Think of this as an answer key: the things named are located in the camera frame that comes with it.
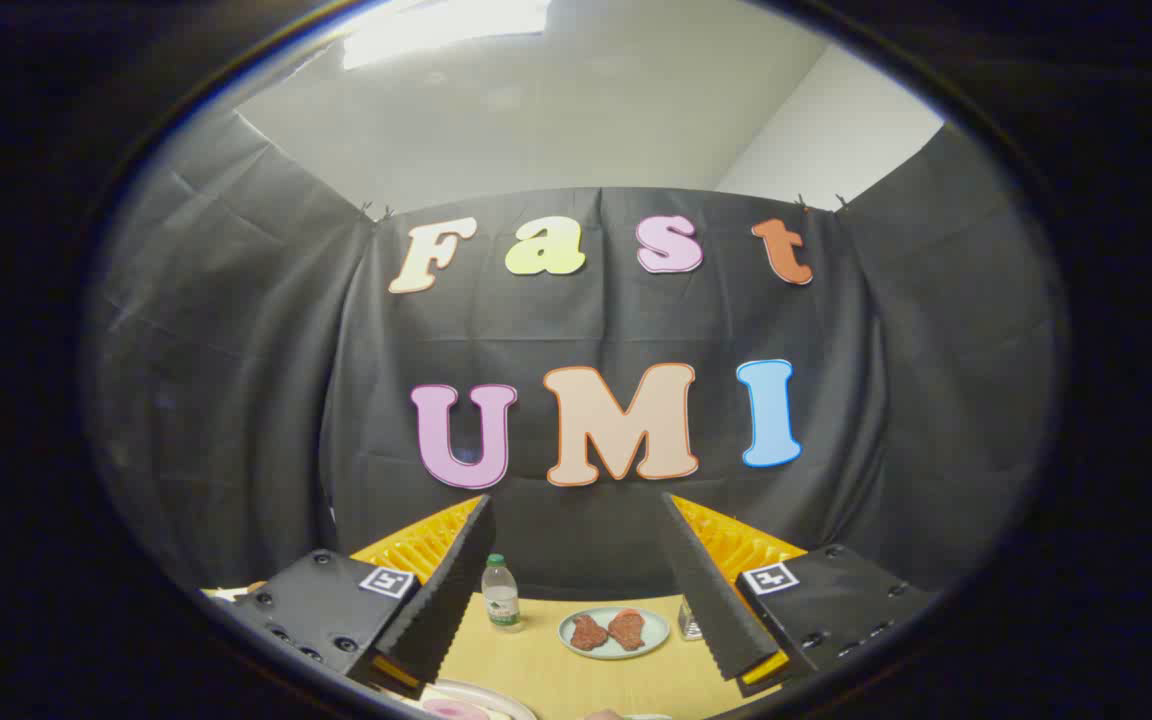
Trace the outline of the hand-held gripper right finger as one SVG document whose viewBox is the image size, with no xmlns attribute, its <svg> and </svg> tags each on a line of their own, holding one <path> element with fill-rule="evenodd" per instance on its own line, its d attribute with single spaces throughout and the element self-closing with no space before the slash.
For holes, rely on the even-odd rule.
<svg viewBox="0 0 1152 720">
<path fill-rule="evenodd" d="M 935 597 L 846 544 L 801 550 L 672 493 L 660 541 L 719 674 L 745 697 L 859 659 Z"/>
</svg>

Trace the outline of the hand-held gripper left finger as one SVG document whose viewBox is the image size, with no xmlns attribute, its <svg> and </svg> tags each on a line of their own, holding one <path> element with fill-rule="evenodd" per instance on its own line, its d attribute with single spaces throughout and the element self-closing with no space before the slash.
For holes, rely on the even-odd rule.
<svg viewBox="0 0 1152 720">
<path fill-rule="evenodd" d="M 206 596 L 289 661 L 416 700 L 439 676 L 495 530 L 492 501 L 472 497 L 355 553 L 312 550 L 259 588 Z"/>
</svg>

